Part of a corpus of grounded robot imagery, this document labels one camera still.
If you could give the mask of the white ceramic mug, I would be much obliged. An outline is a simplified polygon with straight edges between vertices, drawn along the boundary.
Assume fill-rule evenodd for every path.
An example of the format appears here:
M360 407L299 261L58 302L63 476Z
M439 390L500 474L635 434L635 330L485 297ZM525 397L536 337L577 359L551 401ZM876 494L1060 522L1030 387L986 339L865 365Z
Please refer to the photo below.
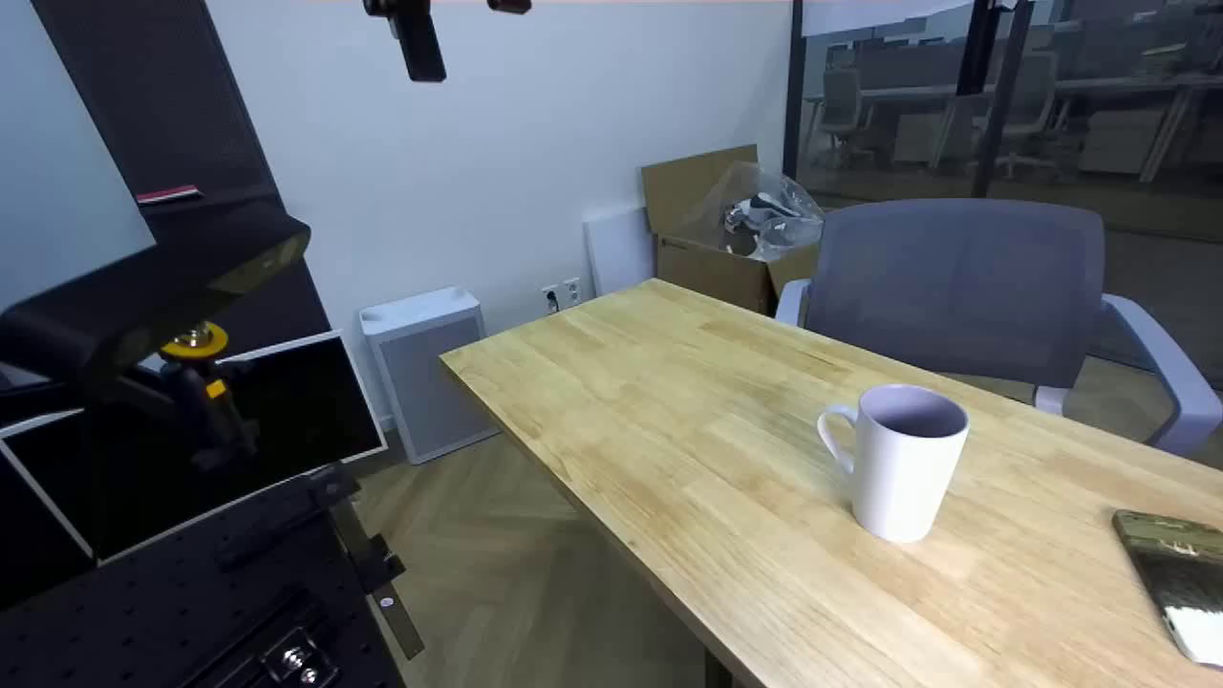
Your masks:
M959 401L890 382L865 390L855 404L827 404L814 428L847 476L861 527L888 544L921 544L931 531L970 434Z

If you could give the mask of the brown cardboard box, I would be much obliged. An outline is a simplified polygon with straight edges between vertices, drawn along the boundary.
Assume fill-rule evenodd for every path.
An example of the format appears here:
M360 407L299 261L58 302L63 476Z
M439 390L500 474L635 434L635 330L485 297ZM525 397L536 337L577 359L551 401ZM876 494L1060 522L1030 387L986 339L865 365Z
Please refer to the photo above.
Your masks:
M791 248L778 261L731 256L721 244L721 211L756 186L793 183L756 163L754 144L658 160L643 168L644 228L655 235L655 274L688 289L773 314L791 279L807 279L818 244Z

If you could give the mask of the clear plastic wrap bundle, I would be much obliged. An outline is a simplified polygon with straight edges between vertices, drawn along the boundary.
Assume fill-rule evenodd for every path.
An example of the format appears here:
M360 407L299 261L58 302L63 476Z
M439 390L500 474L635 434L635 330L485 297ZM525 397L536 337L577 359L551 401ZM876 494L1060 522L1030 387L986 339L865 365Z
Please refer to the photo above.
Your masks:
M821 206L798 183L746 190L721 211L721 244L731 256L768 265L818 239Z

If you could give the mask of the grey office chair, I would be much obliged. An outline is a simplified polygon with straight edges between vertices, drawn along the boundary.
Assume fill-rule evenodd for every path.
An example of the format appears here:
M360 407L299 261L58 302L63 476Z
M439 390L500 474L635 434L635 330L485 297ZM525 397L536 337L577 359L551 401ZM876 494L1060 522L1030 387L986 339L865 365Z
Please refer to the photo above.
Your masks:
M1173 411L1155 443L1193 455L1223 401L1187 353L1134 302L1103 289L1103 218L1030 197L888 197L821 223L810 279L777 316L942 373L1029 382L1061 411L1116 319L1155 365Z

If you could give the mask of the white flat board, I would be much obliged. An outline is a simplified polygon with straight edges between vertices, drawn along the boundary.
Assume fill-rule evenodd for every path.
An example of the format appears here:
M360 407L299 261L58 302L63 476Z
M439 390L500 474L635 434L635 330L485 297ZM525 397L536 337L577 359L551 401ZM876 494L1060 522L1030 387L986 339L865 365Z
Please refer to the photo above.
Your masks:
M597 293L610 293L655 274L655 235L643 206L588 218L583 248Z

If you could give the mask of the black metal clamp bracket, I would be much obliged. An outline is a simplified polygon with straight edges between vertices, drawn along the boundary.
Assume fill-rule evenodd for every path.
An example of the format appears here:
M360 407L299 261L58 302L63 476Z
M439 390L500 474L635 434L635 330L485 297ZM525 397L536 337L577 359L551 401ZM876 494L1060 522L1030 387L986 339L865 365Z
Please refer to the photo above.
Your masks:
M360 590L373 604L378 619L388 627L388 638L405 657L418 657L424 648L424 638L402 604L393 581L405 572L402 558L384 548L381 535L372 535L363 521L354 514L353 495L360 494L360 483L339 466L328 463L311 476L312 502L328 513L328 522L335 531L335 544L344 558L354 570Z

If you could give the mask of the white air purifier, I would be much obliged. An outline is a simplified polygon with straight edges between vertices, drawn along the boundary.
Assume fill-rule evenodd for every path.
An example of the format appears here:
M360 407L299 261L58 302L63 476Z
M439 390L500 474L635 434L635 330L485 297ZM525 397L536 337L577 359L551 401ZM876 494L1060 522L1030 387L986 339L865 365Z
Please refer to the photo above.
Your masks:
M442 457L493 433L489 415L442 365L451 349L485 337L481 302L442 285L360 314L393 433L414 463Z

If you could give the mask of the dark glossy tablet on table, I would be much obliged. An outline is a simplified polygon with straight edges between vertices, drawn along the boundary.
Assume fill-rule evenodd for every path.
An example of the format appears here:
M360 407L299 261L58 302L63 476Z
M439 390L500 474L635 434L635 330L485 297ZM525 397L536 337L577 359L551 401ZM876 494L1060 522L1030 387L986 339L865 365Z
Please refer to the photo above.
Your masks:
M1193 665L1223 670L1223 531L1134 507L1116 507L1111 531L1169 641Z

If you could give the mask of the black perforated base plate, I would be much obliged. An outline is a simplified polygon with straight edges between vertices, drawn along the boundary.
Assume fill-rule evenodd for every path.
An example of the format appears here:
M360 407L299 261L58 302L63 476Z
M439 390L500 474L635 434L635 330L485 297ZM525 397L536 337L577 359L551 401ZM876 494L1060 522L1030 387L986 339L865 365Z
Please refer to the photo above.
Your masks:
M276 490L0 616L0 688L405 688L328 507Z

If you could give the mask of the wall power outlet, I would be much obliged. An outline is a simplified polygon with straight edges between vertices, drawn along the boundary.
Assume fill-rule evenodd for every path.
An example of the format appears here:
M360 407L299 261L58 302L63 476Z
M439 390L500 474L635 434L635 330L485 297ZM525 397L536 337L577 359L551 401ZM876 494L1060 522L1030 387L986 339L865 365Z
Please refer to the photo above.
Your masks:
M546 302L551 309L582 307L582 302L583 302L583 279L582 279L582 274L569 274L569 279L546 281L546 285L542 285L542 302Z

